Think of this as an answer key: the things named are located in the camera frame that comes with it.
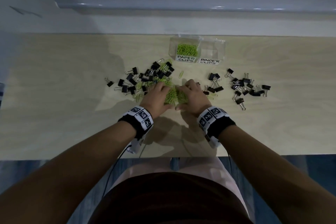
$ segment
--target light wood tabletop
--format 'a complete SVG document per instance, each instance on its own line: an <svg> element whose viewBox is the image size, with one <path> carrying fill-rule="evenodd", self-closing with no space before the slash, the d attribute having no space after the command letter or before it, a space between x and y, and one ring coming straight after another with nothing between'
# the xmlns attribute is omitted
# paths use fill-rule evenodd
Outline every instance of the light wood tabletop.
<svg viewBox="0 0 336 224"><path fill-rule="evenodd" d="M0 159L50 159L115 123L137 103L114 91L124 71L145 72L168 59L168 35L26 34L13 61L0 111ZM217 36L226 41L218 66L173 62L172 81L208 85L209 73L249 73L254 85L269 85L268 97L233 100L230 80L211 100L247 133L282 155L336 153L336 39L318 37ZM195 120L168 110L159 117L138 154L227 156L211 149Z"/></svg>

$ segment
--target left hand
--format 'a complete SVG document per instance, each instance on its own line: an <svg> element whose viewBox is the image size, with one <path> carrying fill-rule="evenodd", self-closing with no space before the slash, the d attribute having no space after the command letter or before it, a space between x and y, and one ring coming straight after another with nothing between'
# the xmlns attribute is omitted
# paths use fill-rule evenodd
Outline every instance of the left hand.
<svg viewBox="0 0 336 224"><path fill-rule="evenodd" d="M149 111L153 119L159 117L168 109L173 109L172 105L164 104L169 90L170 87L165 86L164 82L159 82L151 86L148 90L148 94L143 97L140 106Z"/></svg>

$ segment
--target white label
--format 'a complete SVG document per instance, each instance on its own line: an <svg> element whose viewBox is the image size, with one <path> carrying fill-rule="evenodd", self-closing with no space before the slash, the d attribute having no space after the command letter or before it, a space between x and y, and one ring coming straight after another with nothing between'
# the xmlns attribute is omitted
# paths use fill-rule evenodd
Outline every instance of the white label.
<svg viewBox="0 0 336 224"><path fill-rule="evenodd" d="M217 60L217 59L202 59L202 58L200 58L198 60L198 63L217 66L220 63L220 60Z"/></svg>
<svg viewBox="0 0 336 224"><path fill-rule="evenodd" d="M176 55L175 60L176 61L189 62L189 63L195 63L196 62L196 57Z"/></svg>

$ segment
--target black wrist strap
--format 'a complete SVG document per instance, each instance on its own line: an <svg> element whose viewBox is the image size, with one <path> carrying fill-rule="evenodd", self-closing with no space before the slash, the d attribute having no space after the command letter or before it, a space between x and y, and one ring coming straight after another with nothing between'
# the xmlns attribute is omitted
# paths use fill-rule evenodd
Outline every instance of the black wrist strap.
<svg viewBox="0 0 336 224"><path fill-rule="evenodd" d="M145 108L136 106L133 107L118 121L125 121L132 125L136 130L136 139L141 139L153 127L153 119L149 111Z"/></svg>
<svg viewBox="0 0 336 224"><path fill-rule="evenodd" d="M219 134L228 126L236 124L230 119L227 112L215 106L204 110L198 117L197 122L212 148L217 148L221 144L217 139Z"/></svg>

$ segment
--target clear plastic container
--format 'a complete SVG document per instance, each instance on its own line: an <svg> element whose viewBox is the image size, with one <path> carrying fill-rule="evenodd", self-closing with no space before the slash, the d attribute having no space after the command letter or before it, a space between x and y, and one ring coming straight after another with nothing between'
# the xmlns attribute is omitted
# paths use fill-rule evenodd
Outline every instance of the clear plastic container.
<svg viewBox="0 0 336 224"><path fill-rule="evenodd" d="M225 41L179 34L170 38L169 55L176 61L218 65L224 59Z"/></svg>

